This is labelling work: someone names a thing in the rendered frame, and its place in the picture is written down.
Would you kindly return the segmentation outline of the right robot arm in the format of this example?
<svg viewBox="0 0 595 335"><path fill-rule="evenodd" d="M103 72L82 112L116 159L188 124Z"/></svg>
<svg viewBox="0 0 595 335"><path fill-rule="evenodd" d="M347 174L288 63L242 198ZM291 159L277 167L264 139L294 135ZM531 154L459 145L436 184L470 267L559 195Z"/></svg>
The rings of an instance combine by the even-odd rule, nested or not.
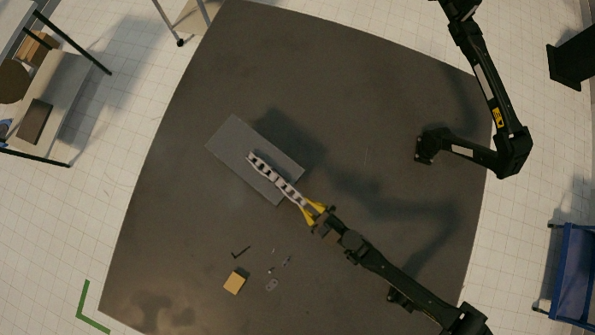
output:
<svg viewBox="0 0 595 335"><path fill-rule="evenodd" d="M491 111L497 130L497 134L492 137L497 151L454 137L456 134L451 133L448 127L440 127L425 131L417 138L414 160L432 165L433 157L439 150L447 150L488 168L496 174L497 179L502 180L520 172L533 147L533 140L528 127L522 126L515 114L488 53L483 33L473 19L482 0L448 1L450 0L440 0L443 5L446 3L443 10L450 22L447 25L448 30L456 46L460 47L468 59ZM510 138L511 134L514 137Z"/></svg>

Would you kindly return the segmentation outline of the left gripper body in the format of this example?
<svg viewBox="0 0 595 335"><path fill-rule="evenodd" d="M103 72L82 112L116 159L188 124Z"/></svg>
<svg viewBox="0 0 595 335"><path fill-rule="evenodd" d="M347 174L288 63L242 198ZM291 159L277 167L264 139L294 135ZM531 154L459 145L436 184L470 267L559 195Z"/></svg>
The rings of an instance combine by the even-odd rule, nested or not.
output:
<svg viewBox="0 0 595 335"><path fill-rule="evenodd" d="M318 216L315 219L315 222L311 225L312 229L311 233L312 234L316 234L318 229L322 226L322 224L325 224L326 221L333 215L333 213L336 211L336 207L334 205L332 205L333 209L332 210L327 210L328 206L326 207L326 209L321 213L318 214ZM316 223L316 224L315 224Z"/></svg>

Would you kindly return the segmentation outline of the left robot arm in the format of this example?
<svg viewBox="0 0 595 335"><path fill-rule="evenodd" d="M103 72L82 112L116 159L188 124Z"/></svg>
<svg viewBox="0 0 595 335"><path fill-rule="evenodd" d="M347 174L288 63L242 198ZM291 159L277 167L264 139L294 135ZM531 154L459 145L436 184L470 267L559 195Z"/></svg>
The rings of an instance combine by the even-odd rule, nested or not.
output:
<svg viewBox="0 0 595 335"><path fill-rule="evenodd" d="M439 335L493 335L486 324L486 315L465 301L457 308L441 300L391 264L363 235L349 229L335 215L332 215L317 232L330 246L337 242L344 249L353 249L344 252L350 262L355 266L360 262L364 268L377 273L391 284L386 300L389 303L398 302L397 304L410 314L416 310L429 316L443 327ZM460 319L462 314L465 315Z"/></svg>

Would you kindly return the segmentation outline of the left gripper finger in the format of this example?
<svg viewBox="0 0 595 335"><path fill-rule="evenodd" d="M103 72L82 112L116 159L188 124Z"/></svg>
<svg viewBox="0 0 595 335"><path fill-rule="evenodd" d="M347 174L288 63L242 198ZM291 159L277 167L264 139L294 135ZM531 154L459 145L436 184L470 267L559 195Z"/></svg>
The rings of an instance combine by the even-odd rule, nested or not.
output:
<svg viewBox="0 0 595 335"><path fill-rule="evenodd" d="M311 226L315 222L316 216L314 214L312 214L310 211L308 211L306 208L303 209L299 205L298 205L298 207L302 210L302 212L303 212L303 214L304 214L304 216L306 218L306 221L308 222L309 226ZM311 217L309 217L309 215Z"/></svg>
<svg viewBox="0 0 595 335"><path fill-rule="evenodd" d="M310 203L317 211L319 211L321 214L322 212L326 209L327 205L325 203L320 203L317 201L314 201L308 197L303 197L308 203Z"/></svg>

